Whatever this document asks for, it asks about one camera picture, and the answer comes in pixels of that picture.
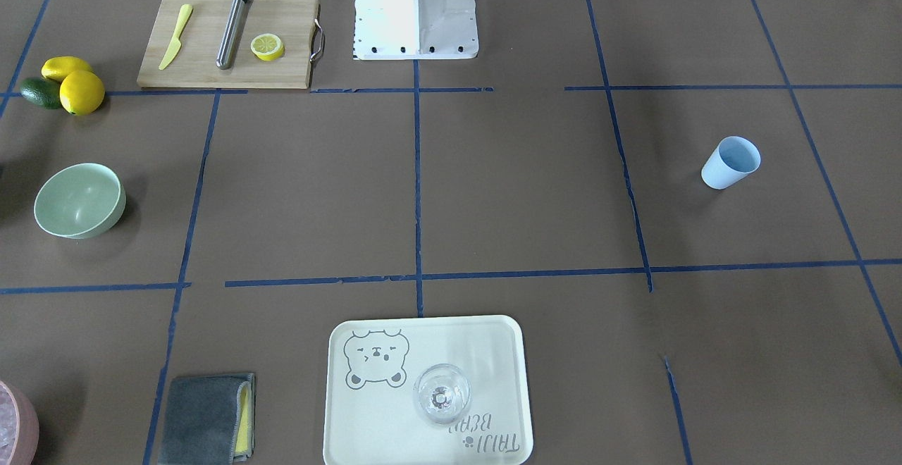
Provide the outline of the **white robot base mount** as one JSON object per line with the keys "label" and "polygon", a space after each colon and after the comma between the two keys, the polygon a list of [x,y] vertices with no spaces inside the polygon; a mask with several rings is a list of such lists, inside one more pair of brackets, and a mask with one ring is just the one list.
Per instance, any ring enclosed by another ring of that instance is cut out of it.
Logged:
{"label": "white robot base mount", "polygon": [[354,0],[359,61],[466,60],[480,44],[476,0]]}

